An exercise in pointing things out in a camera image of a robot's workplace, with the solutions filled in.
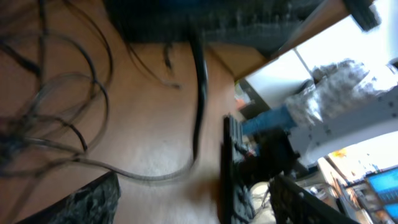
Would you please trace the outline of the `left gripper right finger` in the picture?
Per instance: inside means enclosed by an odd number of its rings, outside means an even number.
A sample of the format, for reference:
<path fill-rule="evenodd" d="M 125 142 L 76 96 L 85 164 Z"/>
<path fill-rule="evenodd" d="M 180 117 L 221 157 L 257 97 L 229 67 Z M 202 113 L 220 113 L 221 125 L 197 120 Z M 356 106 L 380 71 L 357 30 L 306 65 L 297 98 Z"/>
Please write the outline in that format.
<path fill-rule="evenodd" d="M 269 193 L 277 224 L 357 224 L 283 175 L 269 181 Z"/>

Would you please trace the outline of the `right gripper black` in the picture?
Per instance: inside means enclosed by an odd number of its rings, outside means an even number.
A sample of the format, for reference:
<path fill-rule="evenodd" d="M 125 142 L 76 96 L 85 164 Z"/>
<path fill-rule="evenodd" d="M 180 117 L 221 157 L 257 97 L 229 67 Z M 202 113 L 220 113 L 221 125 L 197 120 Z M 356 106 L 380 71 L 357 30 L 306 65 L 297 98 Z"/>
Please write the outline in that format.
<path fill-rule="evenodd" d="M 109 20 L 131 43 L 207 42 L 277 52 L 322 0 L 104 0 Z"/>

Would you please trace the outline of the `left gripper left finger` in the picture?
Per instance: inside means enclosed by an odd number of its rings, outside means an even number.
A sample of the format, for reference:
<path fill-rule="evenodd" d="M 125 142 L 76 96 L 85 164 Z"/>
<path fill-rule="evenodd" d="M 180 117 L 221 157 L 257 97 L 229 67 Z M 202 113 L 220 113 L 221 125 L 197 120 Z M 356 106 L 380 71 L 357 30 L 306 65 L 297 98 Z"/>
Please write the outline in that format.
<path fill-rule="evenodd" d="M 17 224 L 113 224 L 120 197 L 118 176 L 109 171 Z"/>

